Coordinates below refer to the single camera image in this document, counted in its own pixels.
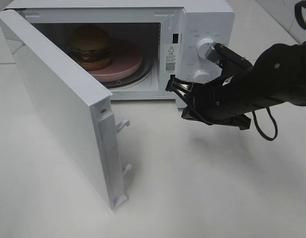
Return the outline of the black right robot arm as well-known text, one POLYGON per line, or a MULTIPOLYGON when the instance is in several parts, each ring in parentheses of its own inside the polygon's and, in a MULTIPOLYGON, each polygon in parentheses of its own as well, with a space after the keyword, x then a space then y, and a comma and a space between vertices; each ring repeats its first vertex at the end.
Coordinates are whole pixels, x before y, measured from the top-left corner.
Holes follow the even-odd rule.
POLYGON ((306 41, 275 44, 254 64, 220 43, 212 44, 205 56, 221 68, 219 77, 202 84, 172 76, 167 83, 166 91, 186 104, 183 119, 245 130, 249 112, 285 102, 306 106, 306 41))

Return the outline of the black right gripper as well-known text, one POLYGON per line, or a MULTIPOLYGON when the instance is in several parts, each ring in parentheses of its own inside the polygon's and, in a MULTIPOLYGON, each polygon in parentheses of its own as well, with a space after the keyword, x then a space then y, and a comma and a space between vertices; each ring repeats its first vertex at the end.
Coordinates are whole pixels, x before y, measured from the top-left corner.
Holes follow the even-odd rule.
POLYGON ((165 90, 174 92, 185 103, 181 118, 200 121, 207 125, 225 125, 240 130, 250 128, 250 81, 245 77, 219 78, 201 84, 172 76, 165 90))

